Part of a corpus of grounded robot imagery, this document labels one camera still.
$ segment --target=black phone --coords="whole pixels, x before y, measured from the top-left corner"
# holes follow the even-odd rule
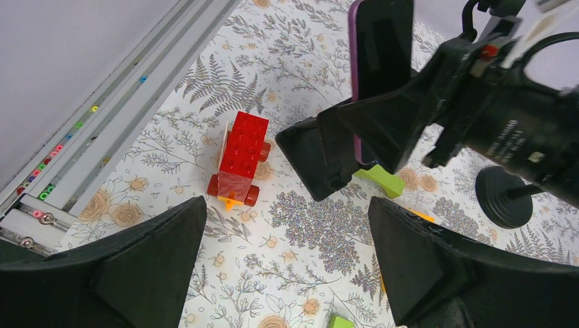
[[[352,101],[407,84],[411,74],[413,0],[358,0],[350,7]],[[355,136],[356,160],[375,161]]]

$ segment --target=red toy car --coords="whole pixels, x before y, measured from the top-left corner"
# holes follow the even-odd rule
[[[268,123],[264,118],[240,111],[233,128],[226,133],[219,173],[211,176],[207,194],[224,201],[227,210],[234,205],[254,206],[257,202],[259,187],[251,182],[257,162],[265,162],[270,153],[271,145],[264,142]]]

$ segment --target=red wheel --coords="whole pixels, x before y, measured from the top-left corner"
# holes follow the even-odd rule
[[[249,191],[247,192],[247,197],[245,197],[245,204],[250,207],[254,207],[255,203],[257,203],[257,197],[259,196],[259,187],[254,186],[253,184],[249,187]]]
[[[217,197],[217,193],[219,191],[218,186],[217,186],[217,174],[213,174],[211,176],[211,179],[209,180],[209,185],[207,186],[207,194],[211,195],[213,197]]]
[[[271,143],[264,141],[264,145],[262,146],[262,152],[259,153],[259,161],[260,162],[265,162],[268,160],[268,155],[270,154],[270,150],[271,150]]]

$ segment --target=floral tablecloth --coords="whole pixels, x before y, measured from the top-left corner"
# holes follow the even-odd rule
[[[205,195],[226,122],[237,111],[269,119],[272,152],[254,183],[256,206],[225,211],[207,197],[205,236],[180,327],[325,327],[336,313],[361,327],[392,327],[369,233],[370,197],[380,188],[354,178],[314,202],[278,147],[279,131],[350,97],[347,11],[351,0],[243,0],[175,87],[123,161],[62,240],[66,250]],[[414,24],[414,68],[442,37]],[[447,167],[421,158],[440,127],[423,134],[395,202],[437,224],[525,256],[579,264],[577,209],[542,194],[522,229],[503,230],[479,208],[478,171],[490,165],[463,150]]]

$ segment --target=green block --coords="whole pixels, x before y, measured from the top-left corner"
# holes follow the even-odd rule
[[[361,169],[354,173],[354,176],[360,179],[375,181],[384,188],[388,198],[396,198],[402,194],[402,191],[404,191],[404,181],[401,178],[386,172],[386,170],[380,165],[374,165],[368,171]]]
[[[328,328],[354,328],[354,323],[339,316],[332,316]]]

